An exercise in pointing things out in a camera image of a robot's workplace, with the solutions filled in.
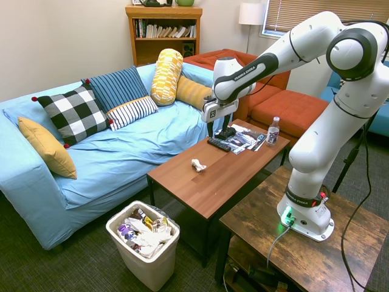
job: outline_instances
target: water bottle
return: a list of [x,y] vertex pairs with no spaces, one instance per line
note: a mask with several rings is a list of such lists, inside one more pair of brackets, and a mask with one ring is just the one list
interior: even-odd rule
[[280,133],[280,126],[278,122],[280,121],[279,117],[274,117],[273,123],[270,125],[267,131],[266,145],[269,147],[274,147],[277,142],[278,134]]

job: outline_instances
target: white striped pillow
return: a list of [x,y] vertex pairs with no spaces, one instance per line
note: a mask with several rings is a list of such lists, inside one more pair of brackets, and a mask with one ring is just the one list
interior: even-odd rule
[[156,103],[150,96],[145,96],[119,105],[108,111],[106,115],[110,119],[112,131],[116,131],[156,111],[158,111]]

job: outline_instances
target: white trash can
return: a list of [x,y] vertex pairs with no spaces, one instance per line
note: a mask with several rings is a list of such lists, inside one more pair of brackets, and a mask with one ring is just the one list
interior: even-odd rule
[[174,272],[176,247],[180,235],[180,229],[178,225],[168,219],[168,224],[171,226],[171,233],[173,234],[173,237],[166,242],[163,248],[151,259],[147,259],[132,250],[117,235],[119,226],[123,224],[124,220],[128,218],[137,208],[141,208],[153,221],[163,217],[160,213],[150,208],[145,203],[141,201],[134,201],[121,212],[109,219],[105,227],[116,244],[127,268],[148,288],[153,291],[158,291]]

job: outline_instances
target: yellow pillow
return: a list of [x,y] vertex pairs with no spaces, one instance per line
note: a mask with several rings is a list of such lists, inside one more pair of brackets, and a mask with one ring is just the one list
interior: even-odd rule
[[212,95],[212,89],[181,76],[177,84],[176,99],[202,110],[204,98]]
[[150,96],[157,105],[171,105],[174,102],[181,71],[182,55],[176,50],[164,49],[159,54],[151,85]]
[[61,176],[77,179],[72,158],[52,133],[32,120],[24,117],[19,117],[18,120],[20,132],[42,157],[47,167]]

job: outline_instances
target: table leg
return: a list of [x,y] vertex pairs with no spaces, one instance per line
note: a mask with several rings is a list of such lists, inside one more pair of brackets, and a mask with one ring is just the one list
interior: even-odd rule
[[231,232],[227,228],[222,227],[221,235],[219,239],[218,261],[216,263],[216,271],[215,271],[215,280],[219,284],[223,283],[223,274],[224,274],[225,262],[227,261],[227,257],[228,257],[230,240],[231,240]]
[[281,159],[281,164],[280,164],[280,166],[284,165],[285,158],[286,158],[286,155],[287,155],[287,153],[288,153],[288,149],[289,149],[288,146],[285,147],[285,149],[284,149],[284,152],[283,152],[283,154],[282,154],[282,159]]
[[201,265],[203,268],[207,266],[207,256],[208,256],[208,233],[209,233],[210,220],[207,220],[207,225],[205,227],[205,235],[202,242],[202,262]]
[[153,180],[148,175],[146,175],[146,177],[147,177],[148,189],[150,192],[150,204],[152,206],[155,206],[156,202],[154,200]]

